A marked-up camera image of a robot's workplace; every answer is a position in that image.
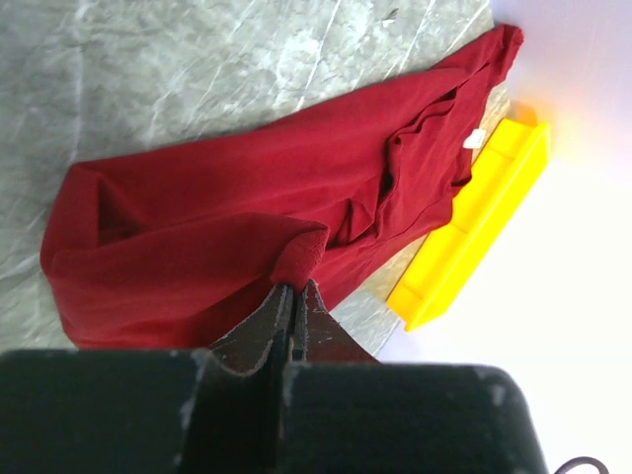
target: white wall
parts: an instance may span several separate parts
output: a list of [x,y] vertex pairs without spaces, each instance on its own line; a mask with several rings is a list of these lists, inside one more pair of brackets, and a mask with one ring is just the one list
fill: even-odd
[[522,27],[512,98],[553,125],[557,159],[632,179],[632,3],[492,0],[498,22]]
[[552,123],[552,161],[448,313],[381,358],[500,366],[551,471],[632,473],[632,3],[492,4],[524,29],[510,95]]

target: yellow tray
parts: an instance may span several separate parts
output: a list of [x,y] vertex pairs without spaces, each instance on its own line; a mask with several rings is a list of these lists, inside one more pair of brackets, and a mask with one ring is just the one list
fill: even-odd
[[449,224],[431,232],[386,303],[406,331],[443,314],[540,175],[549,126],[501,121],[454,200]]

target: gray marble surface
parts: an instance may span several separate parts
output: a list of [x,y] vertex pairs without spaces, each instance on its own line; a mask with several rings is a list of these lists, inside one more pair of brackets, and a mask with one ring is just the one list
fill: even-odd
[[[426,69],[492,27],[488,3],[0,0],[0,351],[71,346],[39,266],[71,163],[252,128]],[[498,92],[489,123],[506,104]],[[418,246],[333,311],[372,353]]]

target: black cable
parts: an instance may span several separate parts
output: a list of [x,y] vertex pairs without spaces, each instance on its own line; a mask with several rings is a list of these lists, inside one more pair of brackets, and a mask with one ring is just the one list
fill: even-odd
[[605,467],[605,465],[601,461],[588,456],[576,457],[574,459],[571,459],[570,461],[565,462],[557,471],[555,471],[554,474],[566,474],[571,469],[586,465],[596,467],[596,470],[599,471],[599,474],[609,474],[607,467]]

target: red cloth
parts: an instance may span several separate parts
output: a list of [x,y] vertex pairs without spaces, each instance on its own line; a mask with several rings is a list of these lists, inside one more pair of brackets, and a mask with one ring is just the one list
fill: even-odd
[[85,348],[206,346],[272,285],[312,277],[329,308],[447,223],[463,140],[522,42],[502,26],[426,72],[254,131],[73,165],[41,266]]

